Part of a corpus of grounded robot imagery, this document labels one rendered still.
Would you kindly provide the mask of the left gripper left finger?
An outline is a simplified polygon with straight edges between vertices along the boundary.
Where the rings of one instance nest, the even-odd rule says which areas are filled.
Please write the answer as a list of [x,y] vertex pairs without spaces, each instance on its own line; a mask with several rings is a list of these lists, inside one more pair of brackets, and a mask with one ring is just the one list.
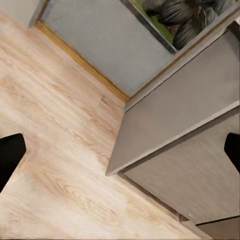
[[26,153],[21,133],[0,138],[0,193]]

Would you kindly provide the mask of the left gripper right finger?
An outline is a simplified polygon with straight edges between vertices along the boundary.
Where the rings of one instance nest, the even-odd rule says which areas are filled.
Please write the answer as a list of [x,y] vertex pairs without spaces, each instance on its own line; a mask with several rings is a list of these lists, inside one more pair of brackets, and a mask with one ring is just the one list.
[[224,151],[240,173],[240,135],[228,133]]

